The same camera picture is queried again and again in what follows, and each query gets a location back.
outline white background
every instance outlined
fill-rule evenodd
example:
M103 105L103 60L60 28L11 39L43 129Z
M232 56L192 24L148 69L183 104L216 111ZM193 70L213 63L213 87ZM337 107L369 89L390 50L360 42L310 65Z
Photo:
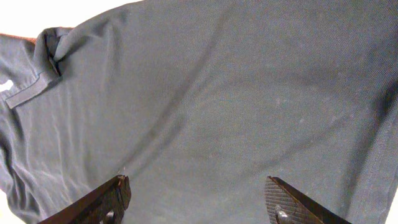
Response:
M2 0L0 2L0 33L36 38L46 28L76 27L104 11L136 1L139 0L92 2ZM23 223L9 211L3 192L0 192L0 223ZM386 223L398 223L397 198L392 203Z

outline white spot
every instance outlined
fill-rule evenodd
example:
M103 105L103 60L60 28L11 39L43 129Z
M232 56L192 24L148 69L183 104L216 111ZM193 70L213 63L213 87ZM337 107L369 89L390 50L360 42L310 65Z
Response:
M281 217L283 217L283 218L288 218L288 216L286 215L286 213L283 212L283 211L279 211L279 212L278 212L278 215L281 216Z
M0 84L0 92L10 90L13 85L11 80L7 80L4 84Z

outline seam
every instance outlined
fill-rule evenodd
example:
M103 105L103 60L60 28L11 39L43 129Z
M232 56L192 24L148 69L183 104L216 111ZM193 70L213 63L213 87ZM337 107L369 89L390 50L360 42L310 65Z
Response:
M44 73L44 72L47 72L48 70L51 70L51 69L46 69L46 70L44 70L43 72L39 72L37 75L34 75L34 77L36 77L36 79L35 79L34 82L32 82L31 84L29 84L27 87L25 87L25 88L19 90L18 92L14 93L14 94L12 94L12 95L10 95L10 96L8 96L7 98L4 99L4 101L10 99L10 98L13 97L13 96L16 96L17 94L19 94L19 93L22 92L22 91L25 91L26 89L30 88L32 85L34 85L35 83L38 82L38 80L40 79L40 75L41 75L42 73Z
M396 194L397 189L392 188L392 187L394 186L394 182L395 182L396 180L398 180L398 178L397 178L398 175L397 175L397 174L398 174L398 167L396 168L396 171L394 172L394 179L391 181L391 184L389 185L388 191L387 191L387 198L388 198L389 193L390 193L392 190L395 191L395 194L392 196L391 203L394 201L395 196L398 195L398 194ZM379 220L378 220L379 223L381 222L381 215L387 210L388 203L389 203L389 198L388 198L388 200L387 200L387 203L386 203L384 209L382 210L382 212L381 212L380 215L379 215Z
M398 111L396 111L396 113L395 113L395 117L394 117L394 121L392 122L392 124L391 124L391 127L393 127L396 123L397 123L397 120L398 120ZM389 141L389 143L390 143L390 141L391 141L391 129L389 130L389 138L388 138L388 141ZM396 168L395 168L395 172L394 172L394 176L393 176L393 180L391 181L391 183L389 184L389 186L388 186L388 188L387 188L387 199L388 199L388 195L389 195L389 192L391 192L391 190L397 190L397 189L393 189L392 187L394 186L394 181L395 180L397 180L397 172L398 172L398 167L396 166ZM380 218L381 218L381 215L383 214L383 212L385 211L385 210L387 210L387 207L388 207L388 200L387 200L387 203L385 204L385 207L384 207L384 209L382 210L382 212L379 214L379 223L380 223Z
M385 151L387 149L386 142L389 142L390 139L391 139L391 129L392 129L392 125L395 124L396 121L397 121L397 114L398 114L398 111L395 112L395 115L394 115L394 118L393 118L393 122L389 125L389 128L387 129L387 133L386 133L387 139L386 139L385 143L380 147L380 150L377 151L376 158L374 159L374 162L372 163L371 171L370 171L369 176L368 176L368 178L366 180L366 183L367 183L366 185L370 184L370 186L366 188L366 190L368 190L368 192L366 193L366 197L362 196L360 202L365 201L366 199L364 199L364 198L369 198L369 196L371 194L370 189L372 189L372 186L373 186L373 183L371 182L371 180L373 179L374 174L375 174L375 166L376 166L377 162L379 162L379 158L380 158L381 152L383 152L383 151ZM356 220L358 219L358 213L361 210L361 208L363 208L363 206L360 207L359 209L357 209L357 211L355 213L354 218Z

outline gray polo shirt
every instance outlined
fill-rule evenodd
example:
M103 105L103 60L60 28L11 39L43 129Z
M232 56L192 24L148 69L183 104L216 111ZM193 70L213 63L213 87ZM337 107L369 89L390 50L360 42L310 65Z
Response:
M124 223L269 223L273 175L384 223L397 15L396 1L149 0L35 45L1 36L0 189L37 223L125 174Z

